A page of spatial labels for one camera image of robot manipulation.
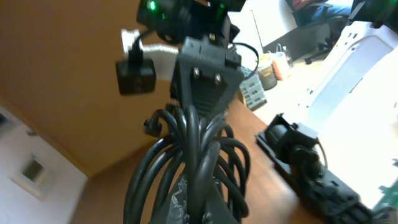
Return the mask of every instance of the black power adapter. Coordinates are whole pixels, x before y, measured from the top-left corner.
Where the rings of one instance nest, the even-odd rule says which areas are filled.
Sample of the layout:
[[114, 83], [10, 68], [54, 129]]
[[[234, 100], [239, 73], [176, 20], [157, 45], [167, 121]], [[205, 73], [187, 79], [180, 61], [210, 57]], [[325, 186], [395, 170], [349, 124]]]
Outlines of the black power adapter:
[[116, 75], [121, 95], [150, 93], [155, 90], [154, 62], [150, 58], [144, 58], [139, 47], [139, 40], [149, 33], [150, 31], [147, 31], [135, 40], [127, 59], [116, 62]]

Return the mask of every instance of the green led light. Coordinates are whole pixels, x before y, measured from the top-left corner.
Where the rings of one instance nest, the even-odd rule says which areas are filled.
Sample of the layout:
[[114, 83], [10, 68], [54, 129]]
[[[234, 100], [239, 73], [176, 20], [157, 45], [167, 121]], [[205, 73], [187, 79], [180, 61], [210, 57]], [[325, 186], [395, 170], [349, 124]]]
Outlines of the green led light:
[[150, 8], [151, 10], [155, 10], [155, 9], [156, 9], [156, 3], [155, 3], [154, 1], [151, 1], [151, 2], [149, 3], [149, 8]]

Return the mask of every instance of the white wall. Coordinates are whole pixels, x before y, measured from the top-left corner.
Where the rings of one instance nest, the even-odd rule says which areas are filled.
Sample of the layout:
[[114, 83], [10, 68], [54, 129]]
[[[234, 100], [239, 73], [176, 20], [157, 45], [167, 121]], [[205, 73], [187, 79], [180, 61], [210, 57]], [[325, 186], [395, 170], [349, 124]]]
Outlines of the white wall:
[[286, 0], [247, 0], [243, 10], [253, 10], [262, 46], [297, 27]]
[[[19, 123], [0, 134], [0, 224], [66, 224], [87, 178], [40, 137], [29, 137], [26, 130], [28, 127]], [[32, 154], [44, 161], [55, 177], [41, 201], [10, 179]]]
[[[241, 31], [235, 37], [234, 42], [242, 42], [254, 47], [259, 54], [262, 54], [262, 46], [259, 34], [257, 33], [256, 23], [251, 11], [229, 12], [231, 23], [236, 25]], [[242, 56], [242, 66], [253, 69], [256, 66], [256, 55], [248, 48], [237, 45], [237, 53]]]

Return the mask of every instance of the black device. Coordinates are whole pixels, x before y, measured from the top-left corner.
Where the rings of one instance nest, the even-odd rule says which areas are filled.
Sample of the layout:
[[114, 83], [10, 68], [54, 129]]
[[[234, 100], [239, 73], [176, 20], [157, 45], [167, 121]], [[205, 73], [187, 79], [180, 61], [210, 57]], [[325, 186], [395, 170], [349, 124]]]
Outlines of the black device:
[[327, 162], [321, 164], [315, 149], [320, 142], [313, 134], [278, 114], [256, 139], [302, 201], [328, 223], [370, 223], [372, 212], [359, 195], [327, 169]]
[[[155, 70], [153, 62], [142, 57], [139, 39], [156, 31], [168, 43], [183, 42], [170, 86], [170, 97], [178, 104], [156, 110], [144, 122], [144, 132], [158, 138], [159, 120], [164, 120], [169, 135], [149, 149], [133, 173], [124, 202], [125, 224], [140, 223], [149, 188], [168, 161], [150, 223], [241, 223], [249, 214], [244, 200], [249, 153], [224, 117], [244, 79], [241, 56], [228, 50], [239, 29], [231, 25], [227, 12], [240, 11], [245, 0], [208, 2], [142, 0], [137, 21], [149, 31], [136, 39], [128, 59], [116, 63], [122, 95], [149, 92], [155, 85]], [[235, 148], [243, 153], [244, 163]], [[227, 153], [227, 161], [221, 150]], [[185, 168], [170, 189], [183, 162]], [[227, 202], [221, 183], [228, 189]]]
[[388, 26], [398, 33], [398, 1], [389, 0], [354, 0], [349, 23], [354, 21], [372, 22], [378, 28]]

